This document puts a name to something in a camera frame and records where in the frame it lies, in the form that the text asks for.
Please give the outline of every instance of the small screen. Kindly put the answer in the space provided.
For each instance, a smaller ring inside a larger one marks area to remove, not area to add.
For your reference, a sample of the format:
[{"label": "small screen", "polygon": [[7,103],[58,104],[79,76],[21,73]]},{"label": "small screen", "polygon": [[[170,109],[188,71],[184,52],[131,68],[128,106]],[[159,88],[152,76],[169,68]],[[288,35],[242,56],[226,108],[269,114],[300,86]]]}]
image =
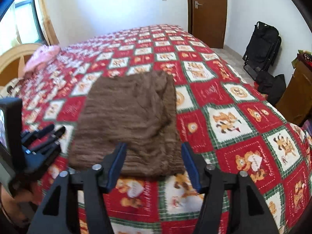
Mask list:
[{"label": "small screen", "polygon": [[7,141],[4,127],[4,113],[1,109],[0,109],[0,143],[7,149]]}]

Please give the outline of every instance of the wooden headboard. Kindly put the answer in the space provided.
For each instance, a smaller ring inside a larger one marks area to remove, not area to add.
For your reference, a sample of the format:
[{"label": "wooden headboard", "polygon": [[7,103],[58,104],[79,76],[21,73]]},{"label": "wooden headboard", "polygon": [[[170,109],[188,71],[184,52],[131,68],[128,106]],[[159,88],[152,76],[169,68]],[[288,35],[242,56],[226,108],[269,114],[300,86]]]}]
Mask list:
[{"label": "wooden headboard", "polygon": [[5,86],[12,79],[20,77],[25,63],[41,44],[22,44],[11,48],[0,56],[0,86]]}]

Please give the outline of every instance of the curtain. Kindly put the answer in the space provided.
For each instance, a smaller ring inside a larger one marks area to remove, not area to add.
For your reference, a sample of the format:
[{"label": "curtain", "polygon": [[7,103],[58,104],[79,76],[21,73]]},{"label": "curtain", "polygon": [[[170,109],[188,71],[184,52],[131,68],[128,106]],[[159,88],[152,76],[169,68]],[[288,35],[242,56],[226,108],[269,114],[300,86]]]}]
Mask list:
[{"label": "curtain", "polygon": [[21,38],[18,33],[13,2],[0,21],[0,55],[19,44],[21,44]]},{"label": "curtain", "polygon": [[58,45],[60,42],[55,34],[51,19],[46,9],[45,0],[35,0],[39,24],[48,45]]}]

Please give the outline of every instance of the blue gripper pad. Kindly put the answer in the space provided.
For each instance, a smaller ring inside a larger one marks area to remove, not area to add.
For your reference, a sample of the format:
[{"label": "blue gripper pad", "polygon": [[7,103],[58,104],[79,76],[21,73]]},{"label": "blue gripper pad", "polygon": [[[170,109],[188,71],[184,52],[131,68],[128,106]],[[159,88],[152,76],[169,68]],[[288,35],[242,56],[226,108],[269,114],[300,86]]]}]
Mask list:
[{"label": "blue gripper pad", "polygon": [[205,159],[196,155],[188,142],[182,144],[181,155],[193,188],[197,193],[205,193],[205,188],[209,185],[205,174]]},{"label": "blue gripper pad", "polygon": [[110,168],[108,170],[108,175],[107,175],[106,188],[108,191],[111,191],[113,188],[115,188],[116,182],[120,176],[122,166],[124,165],[124,160],[126,159],[126,155],[127,155],[127,144],[119,143],[116,146],[116,149],[114,150],[114,152],[107,156],[110,158],[108,159],[108,162],[111,162]]}]

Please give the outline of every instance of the folded brown cloth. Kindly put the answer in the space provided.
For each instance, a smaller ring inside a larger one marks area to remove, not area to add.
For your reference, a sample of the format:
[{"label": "folded brown cloth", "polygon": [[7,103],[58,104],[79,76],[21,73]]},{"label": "folded brown cloth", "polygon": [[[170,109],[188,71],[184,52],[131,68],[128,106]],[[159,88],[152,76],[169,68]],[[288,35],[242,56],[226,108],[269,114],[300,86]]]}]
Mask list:
[{"label": "folded brown cloth", "polygon": [[89,168],[112,153],[118,142],[128,145],[122,175],[184,172],[172,76],[152,71],[95,82],[78,119],[69,166]]}]

